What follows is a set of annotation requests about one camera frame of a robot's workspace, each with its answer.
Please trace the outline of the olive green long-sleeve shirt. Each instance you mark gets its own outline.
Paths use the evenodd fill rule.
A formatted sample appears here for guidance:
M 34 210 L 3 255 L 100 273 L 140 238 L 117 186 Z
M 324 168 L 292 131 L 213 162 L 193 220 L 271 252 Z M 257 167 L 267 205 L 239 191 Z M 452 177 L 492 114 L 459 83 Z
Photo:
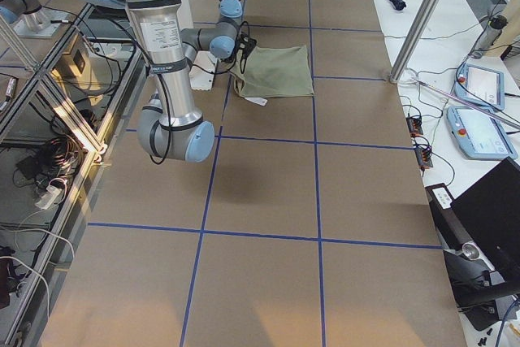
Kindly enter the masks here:
M 235 93 L 241 98 L 311 97 L 314 87 L 307 46 L 272 49 L 257 46 L 245 65 L 231 74 Z

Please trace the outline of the white paper price tag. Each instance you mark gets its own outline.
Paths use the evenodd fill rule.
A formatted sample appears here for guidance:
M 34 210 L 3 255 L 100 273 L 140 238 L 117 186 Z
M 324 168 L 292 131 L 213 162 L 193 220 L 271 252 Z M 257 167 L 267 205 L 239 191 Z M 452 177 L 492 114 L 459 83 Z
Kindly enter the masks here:
M 259 106 L 265 106 L 267 104 L 267 100 L 265 98 L 260 97 L 245 98 L 245 100 Z

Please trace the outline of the orange circuit board far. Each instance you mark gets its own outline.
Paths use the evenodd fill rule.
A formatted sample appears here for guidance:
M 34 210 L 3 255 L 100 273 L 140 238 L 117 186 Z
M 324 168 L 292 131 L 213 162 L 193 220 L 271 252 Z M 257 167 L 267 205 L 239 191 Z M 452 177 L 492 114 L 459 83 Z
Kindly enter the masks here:
M 405 120 L 411 137 L 423 135 L 422 120 L 420 118 L 409 116 Z

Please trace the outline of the orange circuit board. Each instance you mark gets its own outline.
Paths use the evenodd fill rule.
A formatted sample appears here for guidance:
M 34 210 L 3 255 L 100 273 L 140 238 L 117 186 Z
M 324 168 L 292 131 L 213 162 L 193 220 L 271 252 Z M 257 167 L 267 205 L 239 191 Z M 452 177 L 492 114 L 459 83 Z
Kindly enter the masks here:
M 409 116 L 405 120 L 411 137 L 423 135 L 422 120 L 420 118 Z
M 421 171 L 425 171 L 426 169 L 430 169 L 433 167 L 433 162 L 431 160 L 432 148 L 430 145 L 416 144 L 414 146 L 414 152 L 418 162 L 419 169 Z

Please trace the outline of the orange circuit board near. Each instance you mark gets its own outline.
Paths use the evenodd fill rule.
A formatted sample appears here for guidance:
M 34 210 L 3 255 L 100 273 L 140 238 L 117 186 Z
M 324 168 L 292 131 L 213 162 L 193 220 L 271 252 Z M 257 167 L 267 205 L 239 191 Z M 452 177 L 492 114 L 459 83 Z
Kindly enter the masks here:
M 425 171 L 426 169 L 430 169 L 433 167 L 433 162 L 431 160 L 432 148 L 430 145 L 416 144 L 414 146 L 414 152 L 418 162 L 419 169 L 421 171 Z

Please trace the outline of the blue teach pendant far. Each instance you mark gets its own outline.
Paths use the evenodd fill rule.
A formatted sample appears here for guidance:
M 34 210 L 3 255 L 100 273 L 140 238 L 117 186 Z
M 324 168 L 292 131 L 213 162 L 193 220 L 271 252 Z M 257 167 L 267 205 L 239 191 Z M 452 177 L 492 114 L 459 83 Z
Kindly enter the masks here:
M 505 108 L 504 74 L 497 70 L 463 63 L 456 71 L 454 90 L 457 97 L 494 111 Z

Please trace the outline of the blue teach pendant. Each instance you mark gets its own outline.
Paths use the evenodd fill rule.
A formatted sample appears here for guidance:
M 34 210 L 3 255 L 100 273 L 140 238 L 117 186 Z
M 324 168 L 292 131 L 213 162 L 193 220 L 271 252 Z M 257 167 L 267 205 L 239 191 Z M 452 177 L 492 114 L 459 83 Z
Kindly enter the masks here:
M 505 108 L 504 74 L 497 70 L 463 63 L 456 71 L 454 90 L 457 97 L 494 111 Z
M 451 133 L 463 154 L 473 160 L 516 159 L 518 152 L 496 119 L 467 106 L 451 106 L 447 120 Z

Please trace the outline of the grey water bottle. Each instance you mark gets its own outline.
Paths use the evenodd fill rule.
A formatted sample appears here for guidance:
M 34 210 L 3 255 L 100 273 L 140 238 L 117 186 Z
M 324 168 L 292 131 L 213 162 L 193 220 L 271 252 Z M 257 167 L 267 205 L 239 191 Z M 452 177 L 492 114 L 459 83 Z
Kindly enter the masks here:
M 485 29 L 476 40 L 469 56 L 473 59 L 481 59 L 501 35 L 502 30 L 507 24 L 508 20 L 506 17 L 503 15 L 494 15 L 487 22 Z

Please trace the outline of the blue teach pendant near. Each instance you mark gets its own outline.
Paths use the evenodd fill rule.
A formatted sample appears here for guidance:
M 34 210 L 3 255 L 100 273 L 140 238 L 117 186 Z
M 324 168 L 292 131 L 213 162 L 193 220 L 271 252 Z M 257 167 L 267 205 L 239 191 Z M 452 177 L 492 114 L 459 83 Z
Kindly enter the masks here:
M 451 133 L 463 154 L 473 160 L 516 159 L 518 152 L 496 119 L 467 106 L 451 106 L 447 120 Z

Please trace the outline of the black monitor and stand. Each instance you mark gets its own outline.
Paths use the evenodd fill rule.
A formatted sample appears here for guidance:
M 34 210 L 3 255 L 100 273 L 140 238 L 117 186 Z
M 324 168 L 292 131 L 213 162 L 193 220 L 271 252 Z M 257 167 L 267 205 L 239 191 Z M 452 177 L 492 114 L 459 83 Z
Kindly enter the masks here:
M 458 197 L 426 188 L 457 307 L 482 331 L 503 319 L 519 295 L 519 165 L 505 158 Z

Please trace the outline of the aluminium truss frame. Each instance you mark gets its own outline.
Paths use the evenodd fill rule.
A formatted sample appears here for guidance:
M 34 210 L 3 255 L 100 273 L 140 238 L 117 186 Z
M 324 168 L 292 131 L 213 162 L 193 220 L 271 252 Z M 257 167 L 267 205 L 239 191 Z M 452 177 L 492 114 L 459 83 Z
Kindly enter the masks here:
M 93 7 L 1 24 L 1 343 L 34 346 L 85 229 L 95 175 L 141 56 Z

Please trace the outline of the aluminium frame post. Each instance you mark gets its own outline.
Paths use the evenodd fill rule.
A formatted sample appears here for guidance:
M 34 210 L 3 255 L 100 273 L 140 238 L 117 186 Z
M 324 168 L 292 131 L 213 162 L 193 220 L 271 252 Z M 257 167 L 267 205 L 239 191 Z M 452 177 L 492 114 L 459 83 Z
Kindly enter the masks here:
M 401 78 L 401 75 L 411 60 L 412 55 L 427 26 L 427 23 L 429 22 L 439 1 L 440 0 L 422 0 L 422 3 L 418 9 L 418 13 L 414 17 L 414 21 L 411 24 L 409 32 L 407 33 L 403 46 L 401 47 L 396 57 L 396 61 L 392 66 L 392 70 L 389 74 L 390 82 L 396 84 Z

